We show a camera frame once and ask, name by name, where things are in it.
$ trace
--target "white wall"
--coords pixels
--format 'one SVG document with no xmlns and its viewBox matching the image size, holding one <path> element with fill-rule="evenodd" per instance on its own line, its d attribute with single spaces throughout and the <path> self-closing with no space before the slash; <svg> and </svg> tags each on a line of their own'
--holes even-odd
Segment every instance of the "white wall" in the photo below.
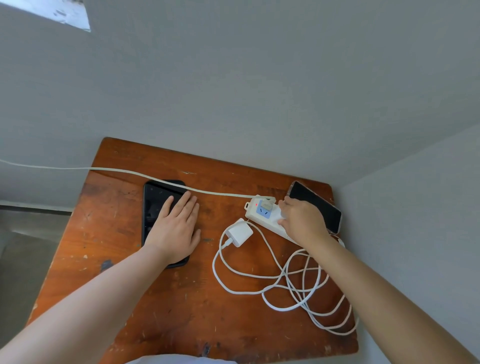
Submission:
<svg viewBox="0 0 480 364">
<path fill-rule="evenodd" d="M 88 166 L 112 136 L 339 187 L 479 120 L 477 1 L 85 5 L 92 33 L 0 6 L 0 158 Z M 85 172 L 0 176 L 72 207 Z"/>
<path fill-rule="evenodd" d="M 336 196 L 348 248 L 480 357 L 480 125 Z M 387 363 L 361 334 L 344 362 Z"/>
</svg>

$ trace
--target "black smartphone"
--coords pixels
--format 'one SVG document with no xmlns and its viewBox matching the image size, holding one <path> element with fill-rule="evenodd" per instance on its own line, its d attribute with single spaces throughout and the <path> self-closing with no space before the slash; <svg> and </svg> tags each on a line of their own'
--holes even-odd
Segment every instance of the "black smartphone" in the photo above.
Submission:
<svg viewBox="0 0 480 364">
<path fill-rule="evenodd" d="M 297 200 L 310 202 L 312 205 L 316 206 L 324 217 L 327 229 L 333 234 L 338 234 L 340 232 L 342 212 L 327 200 L 321 198 L 310 188 L 295 181 L 288 189 L 287 196 L 296 198 Z"/>
<path fill-rule="evenodd" d="M 167 182 L 172 182 L 176 184 L 181 184 L 185 186 L 183 181 L 179 180 L 166 180 Z M 170 212 L 175 204 L 180 200 L 183 194 L 187 192 L 185 188 L 170 186 L 157 181 L 148 181 L 144 186 L 144 206 L 143 206 L 143 217 L 142 217 L 142 246 L 145 244 L 145 239 L 147 238 L 148 233 L 153 227 L 158 214 L 162 209 L 163 204 L 170 196 L 173 196 L 173 203 L 170 206 Z M 167 268 L 181 267 L 187 264 L 190 256 L 182 259 L 181 261 L 173 264 L 169 264 Z"/>
</svg>

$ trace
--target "power strip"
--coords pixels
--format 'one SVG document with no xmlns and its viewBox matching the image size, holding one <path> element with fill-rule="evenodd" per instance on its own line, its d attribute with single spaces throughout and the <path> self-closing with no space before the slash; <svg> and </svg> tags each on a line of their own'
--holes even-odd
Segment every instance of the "power strip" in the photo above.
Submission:
<svg viewBox="0 0 480 364">
<path fill-rule="evenodd" d="M 278 220 L 282 218 L 280 207 L 272 204 L 268 200 L 261 196 L 254 197 L 250 202 L 245 204 L 245 217 L 248 220 L 256 222 L 258 225 L 263 226 L 275 234 L 278 234 L 285 239 L 294 242 L 288 235 L 283 226 L 278 224 Z"/>
</svg>

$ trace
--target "blue outlet panel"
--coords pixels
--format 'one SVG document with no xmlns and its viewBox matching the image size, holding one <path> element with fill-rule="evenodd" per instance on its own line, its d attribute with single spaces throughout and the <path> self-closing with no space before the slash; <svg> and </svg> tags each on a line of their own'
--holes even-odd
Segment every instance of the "blue outlet panel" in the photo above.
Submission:
<svg viewBox="0 0 480 364">
<path fill-rule="evenodd" d="M 262 200 L 258 202 L 257 206 L 257 214 L 263 216 L 264 218 L 270 218 L 270 214 L 272 213 L 272 210 L 267 210 L 265 207 L 262 207 Z"/>
</svg>

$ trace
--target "hand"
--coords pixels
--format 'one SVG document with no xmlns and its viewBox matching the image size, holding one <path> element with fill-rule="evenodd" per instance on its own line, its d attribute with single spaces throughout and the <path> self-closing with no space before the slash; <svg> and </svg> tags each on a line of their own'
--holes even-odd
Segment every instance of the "hand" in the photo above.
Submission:
<svg viewBox="0 0 480 364">
<path fill-rule="evenodd" d="M 285 196 L 285 200 L 280 200 L 278 206 L 284 217 L 278 221 L 279 225 L 308 252 L 319 240 L 331 239 L 324 217 L 311 203 Z"/>
<path fill-rule="evenodd" d="M 185 192 L 168 213 L 173 202 L 170 196 L 145 240 L 145 246 L 160 250 L 167 264 L 177 263 L 190 255 L 200 241 L 200 229 L 193 234 L 200 205 L 195 203 L 197 197 L 191 195 L 190 191 Z"/>
</svg>

